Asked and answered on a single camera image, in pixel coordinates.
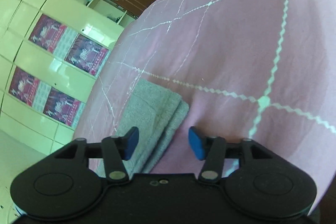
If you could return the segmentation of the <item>red poster upper right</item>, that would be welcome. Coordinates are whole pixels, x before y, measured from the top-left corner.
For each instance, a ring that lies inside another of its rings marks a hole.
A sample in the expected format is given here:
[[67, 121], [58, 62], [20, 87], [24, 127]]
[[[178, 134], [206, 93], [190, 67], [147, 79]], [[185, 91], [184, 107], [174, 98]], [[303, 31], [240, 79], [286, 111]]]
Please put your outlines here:
[[78, 35], [73, 42], [65, 61], [78, 69], [95, 76], [98, 74], [98, 71], [109, 53], [110, 50], [108, 50], [108, 48], [101, 46], [85, 36]]

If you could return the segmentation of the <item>grey pants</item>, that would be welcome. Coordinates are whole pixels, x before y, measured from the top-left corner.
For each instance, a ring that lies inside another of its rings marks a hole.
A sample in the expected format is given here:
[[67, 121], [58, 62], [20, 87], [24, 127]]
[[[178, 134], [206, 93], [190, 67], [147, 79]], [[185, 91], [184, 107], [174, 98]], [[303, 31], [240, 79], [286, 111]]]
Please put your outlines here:
[[124, 136], [131, 127], [139, 129], [138, 145], [124, 162], [130, 177], [155, 167], [188, 112], [189, 105], [178, 93], [144, 79], [138, 81], [116, 133]]

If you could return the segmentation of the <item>red poster upper left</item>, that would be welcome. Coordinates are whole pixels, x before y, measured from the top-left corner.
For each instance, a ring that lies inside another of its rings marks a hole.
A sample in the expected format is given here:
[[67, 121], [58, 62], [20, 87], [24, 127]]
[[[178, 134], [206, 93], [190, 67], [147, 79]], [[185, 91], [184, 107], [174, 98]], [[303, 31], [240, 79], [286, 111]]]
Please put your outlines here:
[[29, 41], [53, 53], [67, 26], [42, 14], [30, 33]]

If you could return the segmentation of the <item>red poster lower right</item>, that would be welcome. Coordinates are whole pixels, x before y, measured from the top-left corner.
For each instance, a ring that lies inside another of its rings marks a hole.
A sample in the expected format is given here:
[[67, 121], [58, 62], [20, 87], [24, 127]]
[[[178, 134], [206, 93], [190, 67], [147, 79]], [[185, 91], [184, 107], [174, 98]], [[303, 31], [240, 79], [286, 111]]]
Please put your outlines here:
[[71, 96], [51, 88], [43, 110], [47, 116], [73, 127], [81, 102]]

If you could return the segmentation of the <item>cream glossy wardrobe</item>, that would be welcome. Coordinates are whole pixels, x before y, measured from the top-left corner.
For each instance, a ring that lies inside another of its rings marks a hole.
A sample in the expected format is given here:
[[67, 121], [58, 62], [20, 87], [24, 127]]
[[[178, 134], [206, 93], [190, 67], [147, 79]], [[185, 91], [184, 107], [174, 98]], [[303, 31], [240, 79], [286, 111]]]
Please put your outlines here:
[[131, 21], [108, 0], [1, 0], [1, 130], [45, 155], [70, 142]]

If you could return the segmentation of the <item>pink quilted bedspread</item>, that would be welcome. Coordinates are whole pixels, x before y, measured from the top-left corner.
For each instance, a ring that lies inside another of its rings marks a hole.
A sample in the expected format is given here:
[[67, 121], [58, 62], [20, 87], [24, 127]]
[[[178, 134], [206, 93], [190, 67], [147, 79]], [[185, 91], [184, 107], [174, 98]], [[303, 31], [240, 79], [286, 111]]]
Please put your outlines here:
[[147, 80], [181, 95], [187, 117], [155, 173], [198, 173], [194, 126], [251, 138], [308, 173], [320, 201], [335, 175], [335, 0], [157, 0], [122, 32], [75, 136], [122, 132]]

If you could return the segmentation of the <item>red poster lower left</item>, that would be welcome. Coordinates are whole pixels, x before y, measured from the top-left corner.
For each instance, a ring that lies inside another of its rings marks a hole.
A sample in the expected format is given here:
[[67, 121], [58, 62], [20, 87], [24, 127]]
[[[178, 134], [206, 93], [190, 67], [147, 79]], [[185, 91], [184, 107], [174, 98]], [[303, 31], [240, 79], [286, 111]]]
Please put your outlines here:
[[40, 82], [36, 77], [16, 67], [9, 86], [9, 93], [25, 104], [32, 106]]

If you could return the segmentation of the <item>red poster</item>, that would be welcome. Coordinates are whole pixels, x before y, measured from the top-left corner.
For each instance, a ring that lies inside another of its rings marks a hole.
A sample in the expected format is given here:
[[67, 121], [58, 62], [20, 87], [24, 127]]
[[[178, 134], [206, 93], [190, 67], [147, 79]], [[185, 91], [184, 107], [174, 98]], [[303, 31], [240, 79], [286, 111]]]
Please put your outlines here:
[[25, 104], [32, 106], [40, 82], [36, 77], [16, 67], [9, 86], [9, 93]]
[[71, 96], [51, 88], [43, 110], [47, 116], [73, 127], [81, 102]]
[[95, 76], [98, 74], [98, 71], [109, 53], [110, 50], [108, 50], [108, 48], [101, 46], [85, 36], [78, 35], [73, 42], [65, 61], [78, 69]]
[[30, 33], [29, 41], [53, 53], [67, 26], [42, 14]]

